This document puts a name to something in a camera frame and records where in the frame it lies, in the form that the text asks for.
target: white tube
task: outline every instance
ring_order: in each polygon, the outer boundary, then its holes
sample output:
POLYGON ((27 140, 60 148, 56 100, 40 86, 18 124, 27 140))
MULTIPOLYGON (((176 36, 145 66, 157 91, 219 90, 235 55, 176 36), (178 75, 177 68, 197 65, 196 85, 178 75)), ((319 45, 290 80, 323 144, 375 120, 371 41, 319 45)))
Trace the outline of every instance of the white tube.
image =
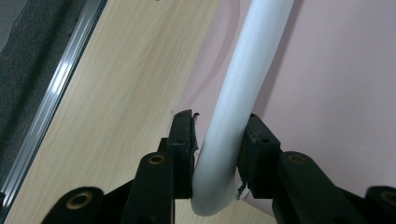
POLYGON ((211 216, 235 199, 243 132, 293 0, 252 0, 210 120, 192 180, 195 214, 211 216))

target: curved white hose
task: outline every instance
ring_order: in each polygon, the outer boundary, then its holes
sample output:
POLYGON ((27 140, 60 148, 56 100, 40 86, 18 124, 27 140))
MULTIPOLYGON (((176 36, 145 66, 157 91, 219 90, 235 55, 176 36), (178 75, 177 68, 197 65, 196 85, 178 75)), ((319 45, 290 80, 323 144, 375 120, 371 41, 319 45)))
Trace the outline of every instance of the curved white hose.
POLYGON ((235 199, 243 132, 274 59, 293 0, 252 0, 192 179, 195 214, 211 216, 235 199))

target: pink surface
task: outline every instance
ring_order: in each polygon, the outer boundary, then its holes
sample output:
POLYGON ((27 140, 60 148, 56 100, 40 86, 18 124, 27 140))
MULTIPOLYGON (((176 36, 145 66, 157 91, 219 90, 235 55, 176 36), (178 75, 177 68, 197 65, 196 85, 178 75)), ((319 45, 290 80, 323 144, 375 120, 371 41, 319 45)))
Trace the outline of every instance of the pink surface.
MULTIPOLYGON (((199 144, 249 1, 221 1, 177 111, 199 112, 199 144)), ((253 112, 285 151, 313 158, 362 196, 396 187, 396 2, 295 0, 253 112)), ((247 201, 272 213, 264 200, 247 201)))

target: light wood table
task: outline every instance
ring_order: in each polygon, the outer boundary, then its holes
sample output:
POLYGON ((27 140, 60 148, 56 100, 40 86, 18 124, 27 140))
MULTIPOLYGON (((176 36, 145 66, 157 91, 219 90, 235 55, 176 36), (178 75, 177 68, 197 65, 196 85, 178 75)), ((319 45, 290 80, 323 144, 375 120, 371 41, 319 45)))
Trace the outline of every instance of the light wood table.
MULTIPOLYGON (((71 189, 107 193, 134 178, 167 135, 218 2, 109 0, 6 223, 39 223, 71 189)), ((198 217, 182 201, 176 214, 177 223, 275 222, 245 203, 198 217)))

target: white plastic pipe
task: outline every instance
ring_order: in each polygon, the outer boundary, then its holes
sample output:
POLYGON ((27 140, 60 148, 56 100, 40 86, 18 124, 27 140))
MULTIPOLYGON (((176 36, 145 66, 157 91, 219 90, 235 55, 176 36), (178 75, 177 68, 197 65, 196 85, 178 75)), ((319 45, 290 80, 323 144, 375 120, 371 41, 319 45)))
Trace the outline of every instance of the white plastic pipe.
POLYGON ((243 132, 290 14, 293 0, 252 0, 210 120, 192 180, 195 214, 211 216, 235 200, 243 132))

